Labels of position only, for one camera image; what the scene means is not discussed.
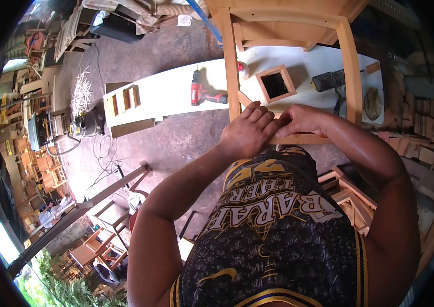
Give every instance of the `man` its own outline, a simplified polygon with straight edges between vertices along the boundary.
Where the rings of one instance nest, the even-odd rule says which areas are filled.
[[[44,205],[39,209],[39,222],[44,224],[45,228],[51,228],[54,224],[58,223],[63,210],[70,205],[73,201],[71,196],[63,197],[60,205],[54,206],[52,202],[48,206]]]
[[[128,257],[125,257],[112,271],[104,263],[100,263],[97,258],[94,260],[93,267],[105,282],[118,284],[126,280]]]
[[[420,238],[414,192],[398,154],[313,107],[292,105],[273,117],[251,103],[214,148],[152,191],[131,237],[131,306],[400,304],[418,267]],[[304,150],[262,153],[273,135],[296,132],[328,136],[378,189],[366,238],[318,184]],[[173,222],[229,166],[224,193],[183,266]]]

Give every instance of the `square wooden box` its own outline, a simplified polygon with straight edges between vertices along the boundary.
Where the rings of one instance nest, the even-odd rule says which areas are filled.
[[[256,78],[263,90],[264,99],[272,103],[296,94],[295,86],[285,65],[257,73]]]

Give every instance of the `black basketball jersey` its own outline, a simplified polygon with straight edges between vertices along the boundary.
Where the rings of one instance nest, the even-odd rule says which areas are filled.
[[[367,294],[363,237],[290,146],[233,163],[170,305],[362,306]]]

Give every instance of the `red drill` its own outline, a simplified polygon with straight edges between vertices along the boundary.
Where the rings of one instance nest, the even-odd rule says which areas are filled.
[[[202,84],[200,83],[200,71],[195,70],[193,73],[193,81],[191,81],[191,105],[198,106],[205,100],[226,104],[227,95],[221,93],[210,93],[207,89],[203,89]]]

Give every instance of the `hose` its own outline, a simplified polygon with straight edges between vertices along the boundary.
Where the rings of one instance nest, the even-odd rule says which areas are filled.
[[[422,28],[418,17],[394,0],[369,0],[369,4],[412,29]]]
[[[52,157],[59,157],[59,156],[61,156],[61,155],[65,155],[66,153],[69,153],[70,151],[76,149],[76,148],[80,145],[80,140],[79,140],[79,139],[76,139],[76,138],[74,138],[74,137],[72,137],[70,134],[66,134],[66,137],[65,137],[65,135],[60,136],[59,138],[55,139],[54,141],[55,141],[55,142],[59,142],[59,141],[61,141],[61,140],[63,140],[63,139],[67,139],[67,137],[68,137],[68,138],[71,138],[71,139],[73,139],[73,140],[75,140],[75,141],[77,141],[78,143],[75,144],[71,149],[69,149],[69,150],[67,150],[67,151],[63,151],[63,152],[57,153],[57,154],[51,153],[50,148],[47,146],[47,147],[46,147],[46,150],[48,151],[48,153],[50,154],[50,156],[52,156]]]
[[[206,16],[209,15],[207,4],[204,0],[199,0],[198,5],[205,13]],[[194,19],[201,20],[202,18],[189,4],[162,4],[158,5],[155,11],[156,15],[168,15],[168,16],[178,16],[178,15],[190,15]]]

